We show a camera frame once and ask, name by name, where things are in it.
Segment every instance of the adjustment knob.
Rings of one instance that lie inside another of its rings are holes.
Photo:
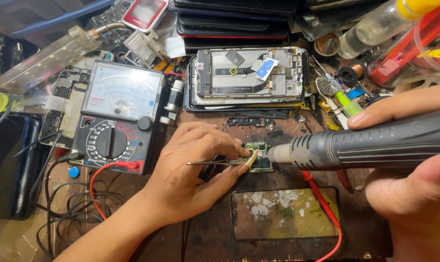
[[[100,132],[95,140],[95,148],[101,156],[113,159],[123,154],[126,143],[126,135],[123,131],[112,127]]]
[[[150,131],[154,126],[154,121],[149,116],[143,116],[137,121],[137,127],[143,131]]]

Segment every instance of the wooden workbench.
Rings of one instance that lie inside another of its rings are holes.
[[[309,111],[300,114],[308,117],[310,128],[316,132],[322,127]],[[243,142],[267,141],[271,146],[289,143],[294,136],[302,135],[296,128],[293,117],[275,119],[275,129],[282,129],[283,137],[269,139],[265,128],[240,128],[227,126],[229,115],[192,114],[180,112],[178,124],[189,121],[205,121],[217,124],[220,129]],[[169,141],[175,128],[169,127],[159,134],[153,150],[159,154]],[[333,259],[380,258],[392,256],[392,243],[388,223],[369,206],[363,191],[350,193],[340,184],[335,172],[311,172],[316,183],[322,186],[336,186],[340,196],[340,221],[343,241]],[[351,187],[363,186],[367,170],[348,170]],[[96,179],[95,187],[122,195],[126,200],[141,190],[150,175],[134,176],[103,172]],[[267,190],[283,188],[308,188],[301,173],[293,166],[276,166],[274,173],[247,173],[240,177],[233,190]],[[301,238],[271,241],[235,241],[233,236],[229,196],[222,197],[210,210],[194,217],[188,233],[185,261],[296,261],[315,260],[331,251],[338,238]],[[71,239],[76,239],[76,229],[65,227]],[[166,262],[180,261],[182,223],[166,226],[148,237],[138,248],[131,261]]]

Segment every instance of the multimeter scale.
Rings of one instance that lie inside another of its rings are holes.
[[[95,62],[72,147],[84,158],[69,163],[101,168],[117,161],[137,162],[139,169],[108,170],[146,174],[164,84],[165,75],[159,71]]]

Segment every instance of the multimeter display window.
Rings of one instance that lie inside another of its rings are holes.
[[[155,14],[157,14],[162,3],[153,0],[141,0],[131,13],[131,16],[138,18],[139,20],[150,23]]]
[[[83,110],[126,120],[154,118],[163,80],[146,69],[95,62]]]

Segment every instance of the red wire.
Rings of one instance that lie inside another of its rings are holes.
[[[337,217],[333,213],[333,211],[330,208],[330,206],[327,204],[327,200],[325,200],[325,198],[323,197],[322,193],[320,192],[319,188],[316,185],[316,182],[314,182],[314,180],[312,179],[312,175],[308,171],[303,171],[303,175],[305,177],[305,181],[307,181],[309,183],[309,186],[312,189],[312,192],[314,192],[314,194],[316,195],[317,199],[319,200],[320,205],[323,207],[325,212],[327,212],[327,214],[330,217],[330,220],[332,220],[332,222],[335,225],[335,227],[338,228],[338,242],[337,242],[337,245],[335,246],[335,248],[332,251],[330,251],[330,253],[328,253],[326,256],[324,256],[323,258],[321,258],[321,259],[316,261],[316,262],[322,262],[322,261],[328,259],[329,257],[331,257],[338,250],[338,248],[340,248],[341,239],[342,239],[342,232],[341,232],[341,228],[340,228],[340,222],[338,221]]]
[[[178,74],[178,73],[174,73],[174,72],[165,72],[165,74],[172,74],[172,75],[178,75],[178,76],[186,77],[185,74]]]
[[[102,166],[97,172],[95,172],[94,176],[90,179],[90,184],[89,184],[89,191],[90,191],[90,197],[92,199],[95,199],[94,196],[94,179],[97,177],[97,175],[104,169],[106,169],[107,167],[113,166],[113,165],[117,165],[117,163],[110,163],[110,164],[106,164],[104,166]],[[97,208],[97,210],[99,211],[100,215],[102,216],[103,220],[106,220],[107,217],[103,214],[103,211],[100,209],[99,204],[97,204],[96,201],[94,201],[94,205]]]

